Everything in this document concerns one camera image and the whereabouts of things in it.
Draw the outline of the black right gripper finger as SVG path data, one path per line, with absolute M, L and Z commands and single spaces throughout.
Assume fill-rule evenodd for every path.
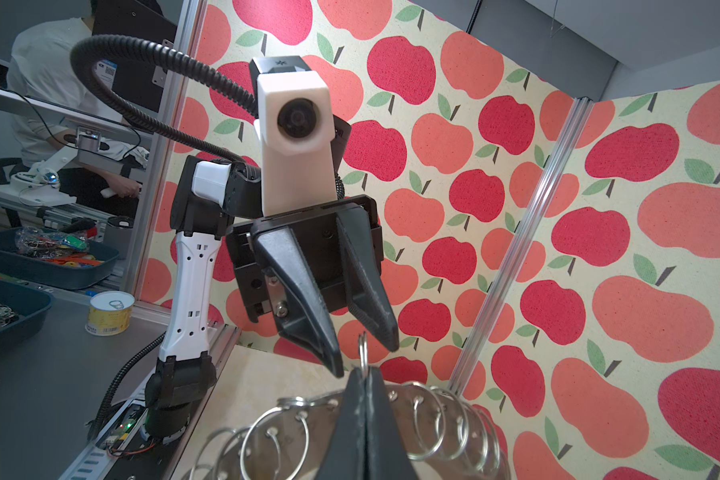
M 415 479 L 381 371 L 354 369 L 318 479 Z

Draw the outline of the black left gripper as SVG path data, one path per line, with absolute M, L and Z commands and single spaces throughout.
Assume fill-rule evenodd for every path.
M 270 312 L 279 335 L 336 378 L 343 359 L 330 314 L 342 308 L 388 351 L 399 328 L 381 280 L 383 239 L 367 195 L 238 224 L 226 238 L 250 319 Z

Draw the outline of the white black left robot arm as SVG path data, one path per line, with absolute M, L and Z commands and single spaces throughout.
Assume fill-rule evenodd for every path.
M 277 333 L 344 371 L 331 315 L 347 308 L 387 350 L 400 346 L 381 279 L 383 241 L 375 201 L 342 197 L 336 169 L 350 127 L 334 116 L 321 76 L 298 56 L 250 63 L 253 88 L 219 92 L 254 117 L 262 157 L 189 157 L 171 209 L 178 271 L 171 319 L 147 382 L 143 431 L 181 435 L 193 404 L 216 383 L 208 340 L 213 269 L 223 247 L 239 271 L 251 319 L 270 312 Z

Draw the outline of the metal disc with key rings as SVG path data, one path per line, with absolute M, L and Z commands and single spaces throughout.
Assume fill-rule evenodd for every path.
M 284 397 L 249 426 L 210 433 L 186 479 L 508 479 L 489 416 L 417 381 L 387 384 L 368 363 L 344 389 Z

